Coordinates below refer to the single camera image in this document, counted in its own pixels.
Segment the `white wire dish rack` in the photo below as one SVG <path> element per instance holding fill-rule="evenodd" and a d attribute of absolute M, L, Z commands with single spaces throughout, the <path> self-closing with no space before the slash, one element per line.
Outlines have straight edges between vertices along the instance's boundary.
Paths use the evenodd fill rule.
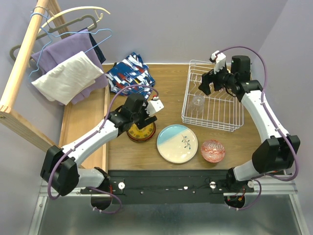
<path fill-rule="evenodd" d="M 198 89 L 201 76 L 211 71 L 214 65 L 210 62 L 191 60 L 189 62 L 186 89 L 181 112 L 182 122 L 201 127 L 233 132 L 244 125 L 244 108 L 237 98 L 226 93 L 222 88 L 214 91 L 210 84 L 210 95 L 205 95 Z M 200 115 L 188 111 L 189 101 L 195 95 L 204 96 L 204 110 Z"/>

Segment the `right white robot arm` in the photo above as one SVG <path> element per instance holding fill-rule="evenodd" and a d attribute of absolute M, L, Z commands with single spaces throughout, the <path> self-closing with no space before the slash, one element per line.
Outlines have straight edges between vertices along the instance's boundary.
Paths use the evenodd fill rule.
<path fill-rule="evenodd" d="M 230 70 L 226 68 L 226 56 L 219 51 L 214 52 L 209 60 L 214 68 L 201 76 L 199 90 L 209 95 L 210 84 L 213 84 L 215 91 L 225 89 L 230 92 L 249 112 L 261 139 L 261 145 L 250 161 L 228 170 L 226 188 L 238 190 L 252 179 L 296 165 L 300 139 L 290 135 L 278 121 L 266 100 L 265 87 L 250 78 L 250 58 L 233 56 Z"/>

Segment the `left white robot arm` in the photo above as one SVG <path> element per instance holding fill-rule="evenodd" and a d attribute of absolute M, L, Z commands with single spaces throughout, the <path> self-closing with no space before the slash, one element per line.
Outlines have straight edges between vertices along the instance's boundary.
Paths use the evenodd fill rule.
<path fill-rule="evenodd" d="M 155 122 L 155 114 L 163 107 L 157 97 L 146 101 L 143 95 L 132 94 L 124 105 L 108 112 L 97 126 L 79 139 L 61 148 L 50 147 L 40 173 L 48 183 L 48 193 L 54 189 L 59 196 L 66 196 L 75 188 L 98 188 L 107 184 L 107 172 L 98 167 L 81 169 L 83 161 L 104 144 L 127 132 L 133 124 L 142 129 Z"/>

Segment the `clear drinking glass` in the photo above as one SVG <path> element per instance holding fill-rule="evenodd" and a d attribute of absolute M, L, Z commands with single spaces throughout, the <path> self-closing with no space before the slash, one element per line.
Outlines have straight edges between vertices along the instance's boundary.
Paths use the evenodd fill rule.
<path fill-rule="evenodd" d="M 204 110 L 204 96 L 195 95 L 189 101 L 188 111 L 193 115 L 200 115 Z"/>

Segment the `yellow patterned lacquer plate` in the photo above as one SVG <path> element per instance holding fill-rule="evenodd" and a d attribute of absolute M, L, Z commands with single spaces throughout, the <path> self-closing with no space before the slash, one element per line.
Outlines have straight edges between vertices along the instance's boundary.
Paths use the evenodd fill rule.
<path fill-rule="evenodd" d="M 133 124 L 129 131 L 127 131 L 128 137 L 134 142 L 146 142 L 153 137 L 156 132 L 156 124 L 153 122 L 142 129 Z"/>

